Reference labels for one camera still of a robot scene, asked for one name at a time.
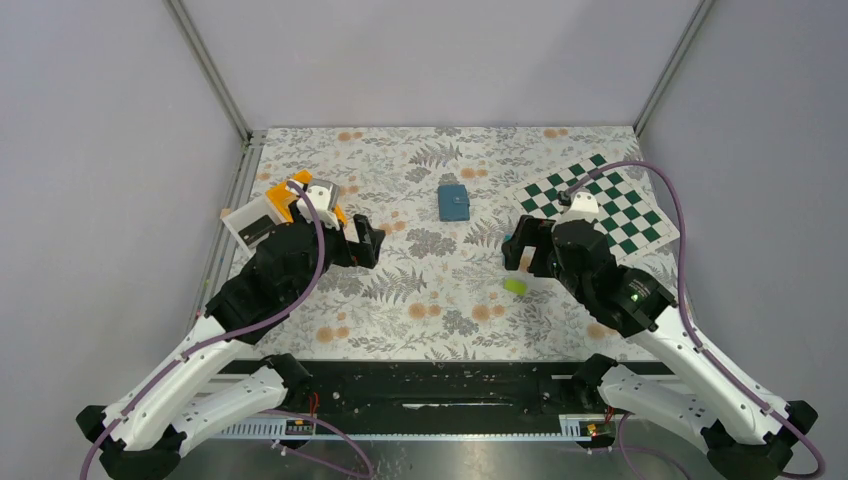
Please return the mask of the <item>blue card holder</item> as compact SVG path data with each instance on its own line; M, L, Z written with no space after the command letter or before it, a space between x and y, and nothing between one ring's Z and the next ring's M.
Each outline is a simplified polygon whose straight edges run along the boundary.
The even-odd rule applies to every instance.
M470 200L462 184L440 185L437 189L439 219L442 222L461 222L470 219Z

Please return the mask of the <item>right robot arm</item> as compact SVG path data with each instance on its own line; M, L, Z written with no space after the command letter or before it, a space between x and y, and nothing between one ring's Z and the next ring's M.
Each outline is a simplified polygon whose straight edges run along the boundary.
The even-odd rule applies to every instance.
M596 321L650 352L692 392L595 354L575 375L590 399L674 433L726 479L789 477L792 448L818 418L807 402L786 401L740 371L683 320L679 303L651 274L618 264L590 222L523 215L502 246L506 269L518 268L527 247L535 250L529 273L557 280Z

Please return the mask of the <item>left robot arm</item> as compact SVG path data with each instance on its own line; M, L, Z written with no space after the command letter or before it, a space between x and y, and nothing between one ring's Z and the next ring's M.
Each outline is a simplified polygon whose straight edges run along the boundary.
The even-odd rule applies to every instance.
M206 314L137 387L76 417L93 459L112 479L164 479L194 447L227 427L279 406L306 408L320 398L312 376L290 354L272 355L247 379L202 400L196 393L239 353L288 318L331 266L374 268L386 237L366 216L353 217L358 239L303 219L274 227L238 275L207 303Z

